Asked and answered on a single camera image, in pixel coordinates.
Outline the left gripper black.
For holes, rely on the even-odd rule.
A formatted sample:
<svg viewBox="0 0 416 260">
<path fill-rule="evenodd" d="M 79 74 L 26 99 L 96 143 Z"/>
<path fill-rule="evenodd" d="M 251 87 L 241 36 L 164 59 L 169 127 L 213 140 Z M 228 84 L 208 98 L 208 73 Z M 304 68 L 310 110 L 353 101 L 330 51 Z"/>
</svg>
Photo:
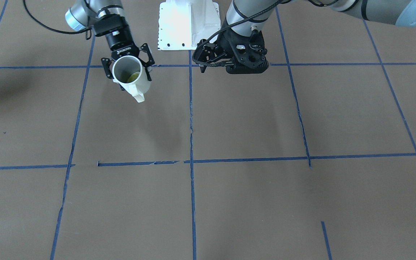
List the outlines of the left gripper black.
<svg viewBox="0 0 416 260">
<path fill-rule="evenodd" d="M 232 65 L 226 66 L 228 74 L 260 74 L 269 68 L 262 31 L 254 29 L 249 36 L 242 36 L 227 29 L 218 36 L 217 44 L 233 61 Z"/>
</svg>

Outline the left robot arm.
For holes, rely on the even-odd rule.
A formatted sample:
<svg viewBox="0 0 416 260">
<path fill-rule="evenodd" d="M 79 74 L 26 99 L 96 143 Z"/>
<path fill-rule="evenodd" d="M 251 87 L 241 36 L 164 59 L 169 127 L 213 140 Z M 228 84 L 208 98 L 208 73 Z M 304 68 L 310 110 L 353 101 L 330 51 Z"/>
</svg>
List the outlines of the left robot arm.
<svg viewBox="0 0 416 260">
<path fill-rule="evenodd" d="M 264 39 L 272 66 L 262 74 L 234 75 L 225 69 L 207 70 L 217 81 L 253 82 L 289 80 L 295 85 L 362 86 L 385 84 L 416 88 L 416 22 L 400 26 L 375 18 L 394 4 L 402 12 L 409 0 L 368 0 L 367 20 L 315 7 L 305 1 L 281 4 L 265 26 Z"/>
</svg>

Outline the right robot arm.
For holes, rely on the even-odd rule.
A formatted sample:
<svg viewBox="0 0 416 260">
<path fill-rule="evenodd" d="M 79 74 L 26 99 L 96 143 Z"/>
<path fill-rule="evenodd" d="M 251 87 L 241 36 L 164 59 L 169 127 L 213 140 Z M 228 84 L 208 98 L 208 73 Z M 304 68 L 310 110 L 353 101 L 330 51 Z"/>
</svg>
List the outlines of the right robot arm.
<svg viewBox="0 0 416 260">
<path fill-rule="evenodd" d="M 76 32 L 91 30 L 96 37 L 105 36 L 111 58 L 102 58 L 107 78 L 112 79 L 111 64 L 121 57 L 136 57 L 151 81 L 150 66 L 155 64 L 147 43 L 137 46 L 120 0 L 76 0 L 65 14 L 67 24 Z"/>
</svg>

